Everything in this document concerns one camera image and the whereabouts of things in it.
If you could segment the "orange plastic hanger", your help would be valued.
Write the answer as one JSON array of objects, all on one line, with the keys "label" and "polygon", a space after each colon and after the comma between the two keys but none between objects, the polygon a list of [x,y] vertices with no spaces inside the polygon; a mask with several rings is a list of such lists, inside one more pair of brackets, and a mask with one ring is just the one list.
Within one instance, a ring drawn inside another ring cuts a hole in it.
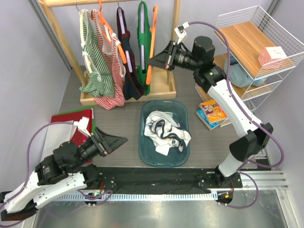
[{"label": "orange plastic hanger", "polygon": [[[151,47],[150,47],[150,58],[154,55],[154,47],[155,47],[155,37],[156,37],[156,23],[157,23],[157,16],[158,16],[158,5],[155,5],[153,8],[153,23],[152,28],[150,28],[151,32]],[[150,85],[152,77],[152,66],[148,65],[147,77],[146,77],[146,84]]]}]

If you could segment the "white navy-trimmed tank top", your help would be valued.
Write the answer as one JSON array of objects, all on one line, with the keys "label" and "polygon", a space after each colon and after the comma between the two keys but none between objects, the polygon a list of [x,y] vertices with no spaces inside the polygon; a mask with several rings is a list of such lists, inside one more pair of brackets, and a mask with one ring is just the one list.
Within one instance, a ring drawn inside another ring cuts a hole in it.
[{"label": "white navy-trimmed tank top", "polygon": [[181,123],[176,122],[168,113],[153,111],[146,118],[144,135],[149,137],[155,151],[167,156],[171,148],[185,152],[191,135]]}]

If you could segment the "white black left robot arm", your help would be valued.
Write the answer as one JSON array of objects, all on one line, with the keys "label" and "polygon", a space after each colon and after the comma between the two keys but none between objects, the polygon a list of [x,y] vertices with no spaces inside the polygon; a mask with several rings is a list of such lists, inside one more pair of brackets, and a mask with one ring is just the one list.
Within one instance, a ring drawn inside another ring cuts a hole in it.
[{"label": "white black left robot arm", "polygon": [[45,157],[14,191],[0,194],[4,205],[2,221],[20,221],[69,192],[97,189],[103,180],[97,167],[86,162],[96,156],[105,157],[128,141],[126,137],[110,135],[98,127],[80,146],[68,141]]}]

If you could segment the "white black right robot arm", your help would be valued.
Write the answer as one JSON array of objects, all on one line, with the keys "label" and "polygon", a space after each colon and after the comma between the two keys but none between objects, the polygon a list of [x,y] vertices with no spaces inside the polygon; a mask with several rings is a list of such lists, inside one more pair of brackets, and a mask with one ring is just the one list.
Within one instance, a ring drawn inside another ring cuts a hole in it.
[{"label": "white black right robot arm", "polygon": [[224,188],[248,158],[265,148],[273,127],[255,117],[232,90],[226,72],[213,63],[214,52],[215,46],[206,36],[196,37],[191,51],[183,50],[181,44],[171,40],[161,53],[146,63],[168,71],[175,67],[193,71],[196,84],[217,102],[233,124],[239,139],[229,145],[228,156],[214,170],[216,185]]}]

